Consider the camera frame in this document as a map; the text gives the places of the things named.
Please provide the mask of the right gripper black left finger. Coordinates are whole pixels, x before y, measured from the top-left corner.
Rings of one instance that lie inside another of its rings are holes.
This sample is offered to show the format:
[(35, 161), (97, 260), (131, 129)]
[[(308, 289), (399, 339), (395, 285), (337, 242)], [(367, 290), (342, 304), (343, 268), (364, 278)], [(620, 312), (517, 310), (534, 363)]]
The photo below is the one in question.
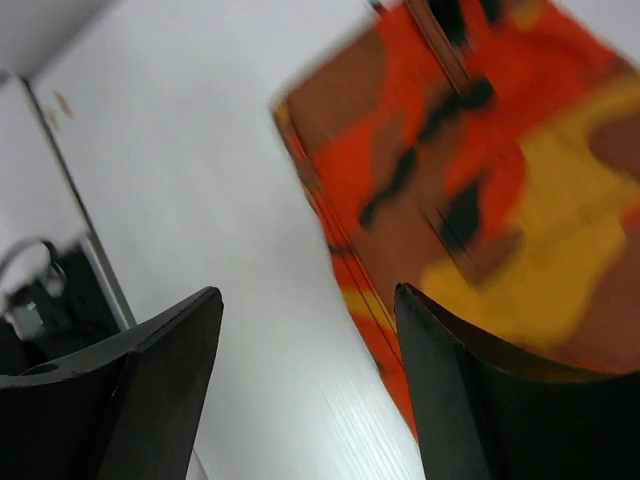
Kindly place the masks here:
[(183, 479), (223, 316), (206, 287), (70, 355), (1, 378), (4, 479)]

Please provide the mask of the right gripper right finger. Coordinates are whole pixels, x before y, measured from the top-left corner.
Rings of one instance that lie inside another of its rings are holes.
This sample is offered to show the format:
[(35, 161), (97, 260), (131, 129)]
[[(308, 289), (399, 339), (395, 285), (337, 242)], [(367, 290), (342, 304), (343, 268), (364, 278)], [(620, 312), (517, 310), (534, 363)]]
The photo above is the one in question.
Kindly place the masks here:
[(638, 477), (637, 374), (527, 352), (408, 284), (395, 316), (427, 478)]

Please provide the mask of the orange camouflage trousers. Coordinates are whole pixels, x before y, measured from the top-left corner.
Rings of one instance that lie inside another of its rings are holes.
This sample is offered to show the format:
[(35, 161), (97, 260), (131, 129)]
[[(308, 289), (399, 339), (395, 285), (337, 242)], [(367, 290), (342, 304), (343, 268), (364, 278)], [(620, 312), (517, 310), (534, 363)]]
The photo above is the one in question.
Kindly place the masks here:
[(549, 1), (404, 1), (274, 123), (407, 423), (408, 283), (565, 364), (639, 367), (639, 68)]

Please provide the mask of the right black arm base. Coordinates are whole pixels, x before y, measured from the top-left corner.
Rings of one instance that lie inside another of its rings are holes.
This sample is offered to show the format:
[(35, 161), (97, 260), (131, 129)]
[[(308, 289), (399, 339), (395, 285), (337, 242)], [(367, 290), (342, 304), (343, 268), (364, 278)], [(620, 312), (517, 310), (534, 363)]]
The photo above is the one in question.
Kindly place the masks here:
[(62, 253), (48, 239), (22, 239), (1, 257), (1, 275), (36, 246), (46, 249), (44, 267), (1, 293), (3, 375), (21, 375), (120, 332), (94, 268), (79, 247)]

